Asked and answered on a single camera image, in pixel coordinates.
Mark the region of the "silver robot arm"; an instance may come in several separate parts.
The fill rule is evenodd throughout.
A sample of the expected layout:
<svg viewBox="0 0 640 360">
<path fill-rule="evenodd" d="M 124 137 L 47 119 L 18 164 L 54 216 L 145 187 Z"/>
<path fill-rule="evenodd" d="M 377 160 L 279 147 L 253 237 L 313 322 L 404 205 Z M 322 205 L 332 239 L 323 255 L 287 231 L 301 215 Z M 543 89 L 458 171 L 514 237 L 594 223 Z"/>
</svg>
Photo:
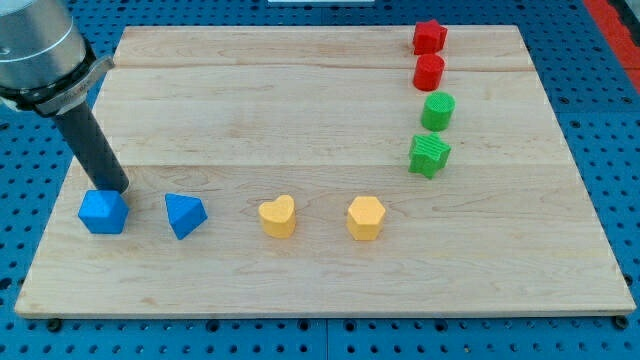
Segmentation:
<svg viewBox="0 0 640 360">
<path fill-rule="evenodd" d="M 1 0 L 1 100 L 16 111 L 62 115 L 114 67 L 99 58 L 59 0 Z"/>
</svg>

